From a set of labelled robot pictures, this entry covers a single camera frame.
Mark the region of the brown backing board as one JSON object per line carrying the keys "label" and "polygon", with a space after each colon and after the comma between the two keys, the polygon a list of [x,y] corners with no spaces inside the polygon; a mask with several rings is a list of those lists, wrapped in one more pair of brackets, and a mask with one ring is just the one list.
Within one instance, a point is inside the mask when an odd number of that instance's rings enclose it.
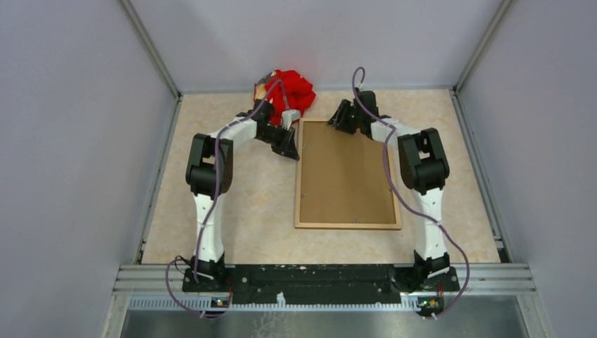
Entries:
{"label": "brown backing board", "polygon": [[297,229],[402,229],[385,176],[382,144],[335,130],[325,119],[299,124],[294,222]]}

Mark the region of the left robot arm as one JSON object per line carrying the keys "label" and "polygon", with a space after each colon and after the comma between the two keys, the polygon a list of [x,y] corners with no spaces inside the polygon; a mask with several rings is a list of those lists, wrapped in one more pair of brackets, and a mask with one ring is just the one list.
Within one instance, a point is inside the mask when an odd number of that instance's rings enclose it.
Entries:
{"label": "left robot arm", "polygon": [[198,133],[191,141],[185,181],[196,207],[197,241],[189,264],[189,279],[209,291],[221,289],[226,280],[222,215],[233,180],[234,152],[247,141],[257,139],[269,144],[280,156],[300,159],[292,125],[301,118],[301,112],[285,110],[280,125],[271,123],[273,113],[274,106],[263,99],[218,131]]}

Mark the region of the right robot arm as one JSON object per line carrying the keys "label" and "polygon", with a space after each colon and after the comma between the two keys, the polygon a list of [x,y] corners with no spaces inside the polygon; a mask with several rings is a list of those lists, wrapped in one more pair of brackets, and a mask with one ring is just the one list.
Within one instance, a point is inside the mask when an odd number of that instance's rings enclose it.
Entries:
{"label": "right robot arm", "polygon": [[361,132],[368,139],[381,142],[388,180],[392,179],[389,150],[397,150],[402,182],[412,192],[416,206],[409,206],[403,197],[398,200],[418,218],[415,262],[407,276],[418,288],[431,290],[451,269],[448,235],[442,224],[442,201],[450,168],[439,131],[415,129],[381,115],[373,91],[354,89],[353,95],[352,101],[341,101],[327,123],[335,130],[347,134]]}

